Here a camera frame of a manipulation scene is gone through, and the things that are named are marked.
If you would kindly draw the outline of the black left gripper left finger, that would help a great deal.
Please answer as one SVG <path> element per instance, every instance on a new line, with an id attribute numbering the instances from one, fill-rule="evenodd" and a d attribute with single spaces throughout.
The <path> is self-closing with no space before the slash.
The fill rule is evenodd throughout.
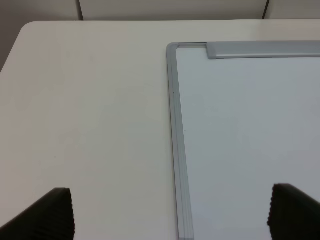
<path id="1" fill-rule="evenodd" d="M 76 225 L 69 188 L 54 188 L 0 227 L 2 240 L 73 240 Z"/>

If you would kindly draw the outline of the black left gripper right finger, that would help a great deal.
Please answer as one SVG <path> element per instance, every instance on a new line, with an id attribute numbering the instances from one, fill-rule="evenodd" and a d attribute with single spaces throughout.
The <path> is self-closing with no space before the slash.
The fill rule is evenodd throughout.
<path id="1" fill-rule="evenodd" d="M 273 240 L 318 240 L 320 203 L 291 184 L 275 184 L 267 225 Z"/>

